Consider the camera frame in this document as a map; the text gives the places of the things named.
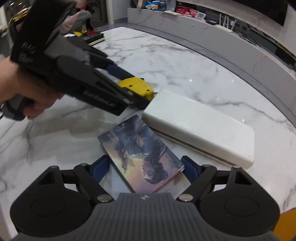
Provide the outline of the person's left hand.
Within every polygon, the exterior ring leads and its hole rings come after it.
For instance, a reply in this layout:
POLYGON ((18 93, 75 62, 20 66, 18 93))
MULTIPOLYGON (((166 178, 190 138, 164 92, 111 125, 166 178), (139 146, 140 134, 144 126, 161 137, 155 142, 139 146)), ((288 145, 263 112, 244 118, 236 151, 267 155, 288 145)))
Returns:
POLYGON ((0 73, 1 104, 14 98, 16 95, 32 99, 34 104, 23 109, 24 116, 29 119, 38 117, 64 96, 63 93, 54 91, 37 78, 25 73, 9 57, 1 60, 0 73))

